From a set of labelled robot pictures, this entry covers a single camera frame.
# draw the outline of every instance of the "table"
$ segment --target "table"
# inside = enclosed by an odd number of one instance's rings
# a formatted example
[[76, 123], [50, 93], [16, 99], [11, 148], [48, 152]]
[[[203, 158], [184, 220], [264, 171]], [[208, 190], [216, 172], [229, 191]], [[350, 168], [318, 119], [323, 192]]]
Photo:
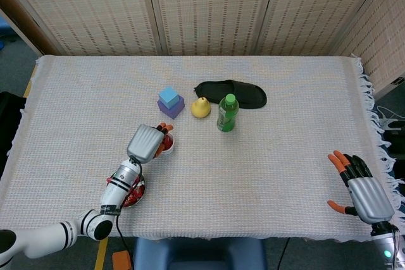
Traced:
[[[35, 228], [97, 208], [137, 126], [166, 121], [175, 151], [144, 166], [147, 192], [123, 212], [125, 235], [369, 239], [367, 225], [326, 205], [350, 203], [326, 158], [334, 149], [361, 155], [398, 200], [383, 172], [389, 160], [378, 160], [360, 69], [336, 57], [44, 56], [0, 183], [0, 222]], [[216, 107], [203, 120], [188, 107], [197, 84], [227, 78], [259, 85], [268, 104], [241, 110], [225, 134]], [[186, 102], [174, 121], [156, 105], [167, 85]]]

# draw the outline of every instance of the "woven screen panel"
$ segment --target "woven screen panel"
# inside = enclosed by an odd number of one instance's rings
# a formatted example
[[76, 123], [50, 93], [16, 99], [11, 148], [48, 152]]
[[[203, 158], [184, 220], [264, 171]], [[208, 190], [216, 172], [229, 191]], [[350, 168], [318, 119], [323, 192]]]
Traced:
[[67, 55], [153, 55], [144, 0], [27, 0]]
[[324, 55], [362, 0], [272, 0], [256, 54]]
[[371, 0], [334, 55], [360, 56], [376, 94], [405, 73], [405, 0]]
[[267, 0], [159, 0], [169, 55], [246, 55]]

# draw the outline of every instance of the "cable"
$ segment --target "cable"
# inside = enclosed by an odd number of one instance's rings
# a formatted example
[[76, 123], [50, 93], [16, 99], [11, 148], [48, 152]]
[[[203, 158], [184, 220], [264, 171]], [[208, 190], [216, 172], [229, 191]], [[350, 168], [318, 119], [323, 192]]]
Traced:
[[392, 256], [392, 265], [391, 269], [396, 270], [397, 269], [397, 254], [399, 250], [399, 229], [396, 226], [392, 226], [392, 237], [394, 241], [394, 254]]
[[280, 260], [278, 261], [277, 270], [280, 270], [280, 266], [281, 266], [281, 262], [283, 261], [285, 249], [287, 249], [287, 246], [288, 246], [288, 244], [289, 244], [289, 242], [290, 242], [290, 239], [291, 239], [291, 237], [288, 237], [287, 241], [285, 242], [283, 252], [281, 253]]
[[384, 109], [384, 110], [388, 111], [389, 113], [391, 113], [392, 116], [390, 118], [397, 116], [399, 118], [405, 119], [405, 116], [398, 115], [397, 113], [391, 111], [390, 109], [387, 109], [386, 107], [378, 106], [377, 111], [383, 116], [383, 118], [387, 118], [387, 117], [384, 115], [384, 113], [380, 109]]
[[[139, 184], [139, 182], [140, 182], [140, 177], [142, 176], [142, 165], [140, 164], [140, 161], [138, 161], [138, 159], [136, 159], [136, 158], [134, 158], [134, 157], [131, 157], [130, 160], [131, 160], [131, 162], [134, 162], [134, 163], [136, 163], [136, 164], [139, 166], [139, 174], [138, 174], [138, 177], [135, 179], [135, 181], [138, 180], [138, 182], [137, 182], [137, 183], [134, 183], [134, 184], [132, 185], [131, 190], [129, 191], [129, 193], [127, 194], [127, 196], [126, 196], [126, 197], [124, 198], [124, 200], [122, 201], [120, 210], [121, 210], [122, 207], [124, 206], [125, 201], [128, 199], [128, 197], [130, 197], [130, 195], [132, 194], [132, 192], [133, 192], [133, 191], [136, 189], [136, 187], [138, 186], [138, 184]], [[119, 217], [120, 217], [120, 216], [117, 215], [116, 218], [115, 218], [116, 230], [118, 231], [118, 234], [120, 235], [122, 244], [124, 245], [125, 249], [126, 249], [127, 252], [128, 252], [129, 258], [130, 258], [130, 260], [131, 260], [131, 267], [132, 267], [131, 269], [134, 270], [134, 269], [135, 269], [135, 268], [134, 268], [134, 259], [132, 258], [131, 251], [129, 250], [128, 245], [127, 245], [127, 243], [125, 242], [124, 236], [122, 235], [121, 230], [120, 230], [120, 227], [119, 227], [119, 225], [118, 225], [118, 218], [119, 218]]]
[[115, 218], [116, 229], [117, 229], [118, 233], [120, 234], [120, 238], [121, 238], [122, 244], [124, 244], [124, 247], [125, 247], [125, 249], [126, 249], [127, 252], [128, 252], [129, 258], [130, 258], [130, 260], [131, 260], [131, 269], [134, 269], [134, 260], [132, 259], [131, 251], [129, 251], [128, 245], [127, 245], [127, 243], [125, 243], [124, 236], [122, 235], [122, 233], [121, 233], [121, 231], [120, 231], [120, 227], [118, 226], [118, 218], [119, 218], [119, 217], [120, 217], [120, 216], [118, 215], [118, 216]]

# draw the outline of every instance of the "slipper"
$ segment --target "slipper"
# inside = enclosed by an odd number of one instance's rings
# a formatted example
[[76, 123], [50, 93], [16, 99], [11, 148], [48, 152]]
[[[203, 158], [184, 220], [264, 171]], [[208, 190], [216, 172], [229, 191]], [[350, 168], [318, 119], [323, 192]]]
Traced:
[[235, 80], [222, 82], [202, 82], [194, 88], [198, 97], [205, 97], [209, 102], [219, 104], [227, 94], [233, 94], [241, 109], [258, 109], [267, 102], [266, 93], [257, 85]]

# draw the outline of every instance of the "yellow tape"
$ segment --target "yellow tape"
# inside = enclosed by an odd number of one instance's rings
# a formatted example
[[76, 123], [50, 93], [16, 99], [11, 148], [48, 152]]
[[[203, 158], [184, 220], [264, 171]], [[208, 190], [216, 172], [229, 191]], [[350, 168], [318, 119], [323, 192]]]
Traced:
[[94, 270], [103, 270], [104, 259], [106, 257], [107, 251], [107, 244], [108, 244], [108, 237], [100, 241], [99, 250], [97, 252], [96, 265], [94, 265]]
[[[36, 71], [37, 71], [37, 66], [34, 67], [34, 70], [32, 71], [32, 74], [31, 74], [31, 78], [34, 77]], [[28, 95], [29, 95], [29, 93], [30, 93], [30, 91], [31, 91], [31, 79], [30, 79], [30, 81], [29, 81], [29, 83], [28, 83], [28, 85], [27, 85], [27, 88], [25, 89], [25, 92], [24, 92], [24, 96], [23, 96], [23, 97], [24, 97], [24, 98], [27, 98]]]

